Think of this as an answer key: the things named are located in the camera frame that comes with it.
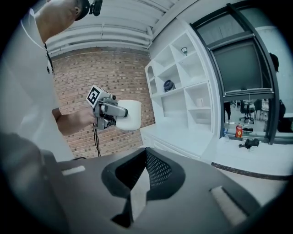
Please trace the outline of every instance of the window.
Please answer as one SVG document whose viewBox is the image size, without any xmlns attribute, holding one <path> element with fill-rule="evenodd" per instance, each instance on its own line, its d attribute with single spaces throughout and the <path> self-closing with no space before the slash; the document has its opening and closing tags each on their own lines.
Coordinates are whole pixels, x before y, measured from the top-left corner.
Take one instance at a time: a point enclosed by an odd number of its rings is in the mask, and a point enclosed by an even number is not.
<svg viewBox="0 0 293 234">
<path fill-rule="evenodd" d="M 269 88 L 267 69 L 253 40 L 234 43 L 213 51 L 224 91 Z"/>
<path fill-rule="evenodd" d="M 244 136 L 265 137 L 270 116 L 269 99 L 243 99 L 224 102 L 224 128 L 228 134 L 236 134 L 241 124 Z"/>
<path fill-rule="evenodd" d="M 199 27 L 200 33 L 207 45 L 223 38 L 244 32 L 243 28 L 231 15 L 225 15 Z"/>
<path fill-rule="evenodd" d="M 240 123 L 244 135 L 270 144 L 293 139 L 291 50 L 266 15 L 249 4 L 227 4 L 192 24 L 216 73 L 221 128 L 233 135 Z"/>
</svg>

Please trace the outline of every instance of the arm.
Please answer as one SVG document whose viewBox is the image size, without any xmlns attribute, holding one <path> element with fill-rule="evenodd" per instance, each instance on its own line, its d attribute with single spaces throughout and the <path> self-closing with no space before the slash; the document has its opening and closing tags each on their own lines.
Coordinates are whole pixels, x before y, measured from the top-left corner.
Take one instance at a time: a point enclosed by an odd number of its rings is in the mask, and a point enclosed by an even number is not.
<svg viewBox="0 0 293 234">
<path fill-rule="evenodd" d="M 74 134 L 84 127 L 97 122 L 91 108 L 83 109 L 69 115 L 62 115 L 60 109 L 56 108 L 52 111 L 52 114 L 54 115 L 59 131 L 64 136 Z"/>
</svg>

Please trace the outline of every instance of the red can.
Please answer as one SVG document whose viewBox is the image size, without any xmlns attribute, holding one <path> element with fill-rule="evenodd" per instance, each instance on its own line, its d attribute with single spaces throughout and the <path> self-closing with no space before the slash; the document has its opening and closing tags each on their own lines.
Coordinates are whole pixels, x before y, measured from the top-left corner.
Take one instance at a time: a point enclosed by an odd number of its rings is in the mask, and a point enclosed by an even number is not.
<svg viewBox="0 0 293 234">
<path fill-rule="evenodd" d="M 241 126 L 241 124 L 238 124 L 236 126 L 236 135 L 235 136 L 238 137 L 238 138 L 242 138 L 242 126 Z"/>
</svg>

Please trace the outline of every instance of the white cabinet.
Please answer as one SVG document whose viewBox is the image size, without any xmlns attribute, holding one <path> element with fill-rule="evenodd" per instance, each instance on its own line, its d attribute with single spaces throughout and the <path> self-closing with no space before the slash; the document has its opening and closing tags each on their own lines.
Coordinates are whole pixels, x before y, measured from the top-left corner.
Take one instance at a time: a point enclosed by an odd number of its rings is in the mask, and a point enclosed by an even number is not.
<svg viewBox="0 0 293 234">
<path fill-rule="evenodd" d="M 185 31 L 146 66 L 156 124 L 141 129 L 145 146 L 194 159 L 200 159 L 213 136 L 210 81 L 197 48 Z M 165 92 L 167 80 L 174 90 Z"/>
</svg>

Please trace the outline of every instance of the brick wall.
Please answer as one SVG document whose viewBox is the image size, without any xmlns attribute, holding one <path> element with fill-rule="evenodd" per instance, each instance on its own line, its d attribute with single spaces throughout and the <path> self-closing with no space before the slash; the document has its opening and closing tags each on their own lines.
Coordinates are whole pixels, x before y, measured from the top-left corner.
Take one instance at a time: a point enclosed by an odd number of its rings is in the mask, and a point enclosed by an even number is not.
<svg viewBox="0 0 293 234">
<path fill-rule="evenodd" d="M 117 96 L 142 103 L 141 127 L 154 123 L 152 103 L 144 68 L 149 63 L 146 52 L 122 48 L 89 48 L 54 57 L 55 88 L 62 114 L 89 107 L 86 96 L 93 84 Z M 109 127 L 98 132 L 101 155 L 108 155 L 142 145 L 140 131 L 122 131 Z M 94 157 L 92 126 L 65 137 L 75 157 Z"/>
</svg>

